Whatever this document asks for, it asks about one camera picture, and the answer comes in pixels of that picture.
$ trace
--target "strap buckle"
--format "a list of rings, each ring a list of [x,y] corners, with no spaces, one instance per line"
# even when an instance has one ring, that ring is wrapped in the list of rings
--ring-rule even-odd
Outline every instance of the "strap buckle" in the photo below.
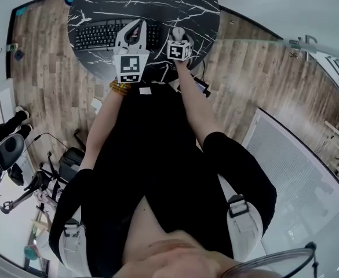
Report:
[[[65,237],[77,238],[79,237],[79,226],[80,223],[75,219],[71,218],[65,223],[64,234]]]
[[[237,217],[239,215],[249,212],[249,207],[246,204],[245,198],[243,195],[233,195],[228,201],[228,212],[231,218]]]

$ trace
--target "black bag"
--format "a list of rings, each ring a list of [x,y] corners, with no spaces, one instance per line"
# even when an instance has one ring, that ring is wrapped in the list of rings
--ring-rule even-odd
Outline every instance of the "black bag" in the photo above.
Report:
[[[85,153],[78,148],[69,148],[59,160],[59,175],[67,182],[77,174]]]

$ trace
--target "wooden floor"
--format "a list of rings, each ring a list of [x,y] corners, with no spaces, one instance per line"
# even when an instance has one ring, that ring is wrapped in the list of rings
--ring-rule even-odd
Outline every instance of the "wooden floor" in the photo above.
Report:
[[[95,117],[92,99],[102,100],[108,84],[88,73],[75,58],[67,36],[68,10],[63,0],[46,0],[16,17],[13,42],[19,43],[25,56],[12,61],[12,77],[16,104],[32,116],[34,131],[28,141],[50,132],[77,147],[72,134],[82,129],[85,139]],[[206,58],[205,81],[225,133],[242,142],[256,108],[261,107],[313,151],[320,149],[325,163],[339,156],[331,144],[322,147],[331,134],[324,120],[333,125],[339,121],[339,91],[321,67],[302,57],[290,58],[290,50],[278,44],[232,39],[275,40],[222,12],[218,40]],[[29,148],[33,163],[45,161],[47,151],[57,161],[64,148],[44,135]]]

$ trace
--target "white label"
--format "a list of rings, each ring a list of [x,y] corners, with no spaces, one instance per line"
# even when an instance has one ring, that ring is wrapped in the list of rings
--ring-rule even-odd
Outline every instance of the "white label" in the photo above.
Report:
[[[140,87],[141,95],[151,95],[151,89],[149,87]]]

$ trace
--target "black shirt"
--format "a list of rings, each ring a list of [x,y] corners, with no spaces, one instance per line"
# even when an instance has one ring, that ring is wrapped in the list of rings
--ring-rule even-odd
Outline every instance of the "black shirt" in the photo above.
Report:
[[[255,206],[264,232],[274,215],[276,190],[255,158],[223,133],[208,135],[202,152],[178,96],[164,87],[151,90],[156,89],[160,94],[144,101],[125,100],[119,117],[129,118],[118,118],[94,170],[81,170],[57,206],[51,248],[60,258],[63,225],[81,205],[88,264],[95,277],[112,276],[122,266],[130,220],[143,196],[165,232],[185,231],[205,249],[229,257],[233,253],[225,217],[228,205],[217,174]]]

